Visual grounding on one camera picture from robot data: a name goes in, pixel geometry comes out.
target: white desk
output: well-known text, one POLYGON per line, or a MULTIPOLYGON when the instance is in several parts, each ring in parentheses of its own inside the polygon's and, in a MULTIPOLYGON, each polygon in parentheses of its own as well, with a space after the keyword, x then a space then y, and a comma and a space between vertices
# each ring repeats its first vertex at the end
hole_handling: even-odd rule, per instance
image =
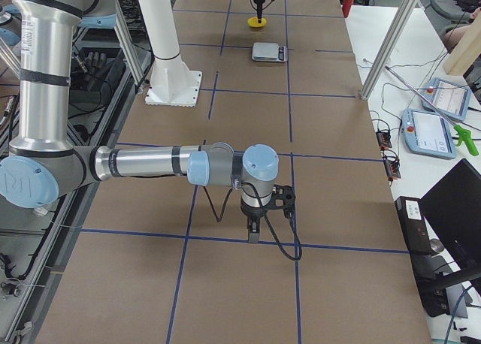
MULTIPOLYGON (((353 6, 349 17, 346 19, 347 29, 352 42, 352 48, 356 56, 357 63, 360 66, 369 66, 363 59, 373 61, 377 51, 383 42, 391 21, 394 18, 396 8, 382 7, 364 7, 353 6)), ((425 62, 436 59, 441 53, 445 53, 443 44, 441 43, 437 33, 430 24, 424 12, 417 8, 414 10, 409 22, 407 23, 401 37, 396 44, 394 51, 390 57, 390 65, 407 65, 407 64, 424 64, 425 62)), ((422 67, 405 67, 395 68, 407 82, 415 87, 424 87, 423 79, 431 70, 432 64, 422 67)), ((364 82, 368 75, 368 68, 358 68, 362 81, 364 82)), ((433 77, 443 77, 455 83, 464 85, 466 82, 463 77, 447 76, 443 70, 442 64, 439 65, 434 72, 433 77)), ((396 86, 404 87, 395 77, 385 71, 371 97, 369 98, 369 108, 379 113, 380 118, 387 121, 391 128, 399 126, 399 120, 387 114, 381 109, 382 104, 382 88, 384 83, 393 83, 396 86)), ((412 92, 403 92, 392 86, 386 86, 384 90, 384 108, 397 116, 402 116, 404 109, 413 97, 412 92)), ((471 96, 470 106, 480 108, 475 97, 471 96)), ((414 98, 410 107, 422 108, 418 98, 414 98)), ((377 118, 375 113, 371 113, 373 118, 377 118)), ((481 113, 469 110, 467 113, 466 123, 477 128, 481 128, 481 113)), ((481 132, 472 130, 473 138, 481 138, 481 132)), ((443 177, 449 169, 451 169, 460 158, 466 158, 478 171, 481 171, 481 156, 473 157, 470 155, 464 144, 457 149, 458 156, 454 160, 443 160, 440 158, 431 158, 422 155, 412 154, 408 151, 401 136, 398 140, 398 130, 392 131, 393 150, 399 154, 401 160, 401 177, 392 184, 392 197, 398 198, 400 195, 422 197, 441 177, 443 177)), ((481 152, 481 143, 476 142, 478 150, 481 152)), ((470 291, 470 295, 474 296, 475 303, 479 303, 479 296, 474 290, 470 291)), ((455 320, 458 327, 468 327, 468 330, 461 335, 474 336, 481 338, 481 309, 468 308, 469 319, 455 320)), ((428 316, 428 324, 430 326, 433 338, 443 339, 446 335, 446 328, 449 323, 448 315, 443 315, 436 319, 428 316)), ((460 332, 451 331, 450 339, 458 340, 460 332)))

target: white pillar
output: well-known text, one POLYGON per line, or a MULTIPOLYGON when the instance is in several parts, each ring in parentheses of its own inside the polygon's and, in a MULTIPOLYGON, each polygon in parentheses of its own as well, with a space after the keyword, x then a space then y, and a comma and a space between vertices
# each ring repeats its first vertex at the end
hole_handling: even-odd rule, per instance
POLYGON ((190 71, 180 57, 171 0, 139 0, 156 57, 147 104, 195 106, 202 73, 190 71))

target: blue joint cap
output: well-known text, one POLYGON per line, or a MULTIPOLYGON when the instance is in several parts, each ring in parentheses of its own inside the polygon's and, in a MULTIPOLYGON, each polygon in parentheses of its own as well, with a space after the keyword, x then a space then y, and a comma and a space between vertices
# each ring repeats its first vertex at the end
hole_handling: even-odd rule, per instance
POLYGON ((9 14, 19 14, 20 10, 14 4, 9 4, 3 6, 3 10, 8 12, 9 14))
POLYGON ((207 186, 209 183, 209 157, 205 151, 190 154, 187 166, 187 179, 193 185, 207 186))
POLYGON ((59 184, 35 160, 9 156, 0 161, 0 194, 18 207, 41 207, 59 197, 59 184))
POLYGON ((261 181, 271 181, 279 172, 279 157, 270 146, 258 144, 249 147, 242 157, 244 169, 261 181))
POLYGON ((88 29, 113 29, 117 24, 117 15, 84 17, 78 24, 79 27, 88 29))
POLYGON ((8 46, 15 46, 20 42, 18 35, 7 29, 0 29, 0 38, 3 38, 8 46))

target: metal rod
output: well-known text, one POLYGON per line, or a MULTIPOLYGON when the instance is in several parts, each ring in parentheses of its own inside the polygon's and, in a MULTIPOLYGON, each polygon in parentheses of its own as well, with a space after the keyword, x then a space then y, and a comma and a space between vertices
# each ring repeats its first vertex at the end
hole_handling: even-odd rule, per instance
POLYGON ((12 70, 15 77, 20 78, 20 60, 15 56, 11 48, 0 37, 0 57, 5 64, 12 70))
POLYGON ((445 119, 449 124, 452 126, 456 126, 456 123, 453 122, 443 111, 439 110, 437 107, 433 105, 432 102, 430 102, 421 92, 419 92, 416 88, 414 88, 411 84, 409 84, 405 79, 403 79, 401 76, 399 76, 394 70, 392 70, 389 66, 384 66, 384 68, 389 71, 391 74, 393 74, 399 81, 401 81, 409 90, 414 92, 416 95, 418 95, 421 100, 423 100, 426 104, 429 105, 431 109, 433 109, 439 116, 441 116, 443 119, 445 119))
POLYGON ((381 45, 376 59, 369 71, 368 77, 361 91, 361 99, 367 100, 371 96, 372 91, 383 71, 384 66, 387 63, 389 56, 391 55, 399 36, 401 35, 410 15, 413 12, 414 6, 418 0, 403 0, 401 6, 396 12, 395 18, 389 27, 388 33, 384 38, 384 42, 381 45))
POLYGON ((481 264, 466 267, 454 273, 447 274, 432 282, 421 282, 418 284, 420 294, 427 294, 436 290, 448 288, 450 286, 468 282, 481 277, 481 264))
POLYGON ((119 39, 120 47, 122 47, 122 50, 126 55, 127 64, 132 72, 135 84, 140 85, 144 75, 142 73, 141 63, 139 62, 138 55, 135 52, 134 45, 132 44, 132 37, 130 36, 126 19, 122 14, 122 8, 120 7, 119 0, 115 0, 115 7, 117 12, 115 33, 119 39))

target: green handle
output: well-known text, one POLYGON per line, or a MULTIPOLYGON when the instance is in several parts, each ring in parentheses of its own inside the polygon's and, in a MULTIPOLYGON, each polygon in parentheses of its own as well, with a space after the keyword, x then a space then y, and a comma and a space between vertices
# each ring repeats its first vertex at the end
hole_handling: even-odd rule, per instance
POLYGON ((461 144, 464 142, 466 144, 467 151, 469 151, 472 156, 478 156, 479 152, 474 145, 473 139, 471 138, 471 131, 467 130, 466 128, 462 128, 460 125, 455 125, 454 129, 459 136, 458 144, 456 146, 461 146, 461 144))

